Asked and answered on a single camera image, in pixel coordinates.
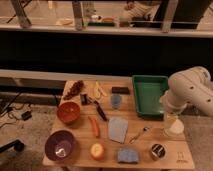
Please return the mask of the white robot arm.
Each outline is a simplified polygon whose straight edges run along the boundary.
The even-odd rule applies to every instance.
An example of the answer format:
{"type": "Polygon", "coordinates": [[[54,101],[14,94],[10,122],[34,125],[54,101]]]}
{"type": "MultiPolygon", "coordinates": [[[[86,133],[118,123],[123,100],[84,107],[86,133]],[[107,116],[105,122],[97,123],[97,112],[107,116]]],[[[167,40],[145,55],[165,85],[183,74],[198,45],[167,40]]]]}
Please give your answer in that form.
{"type": "Polygon", "coordinates": [[[164,110],[164,132],[170,137],[183,133],[183,122],[178,118],[190,103],[213,117],[213,82],[210,72],[201,66],[172,74],[169,89],[160,98],[164,110]]]}

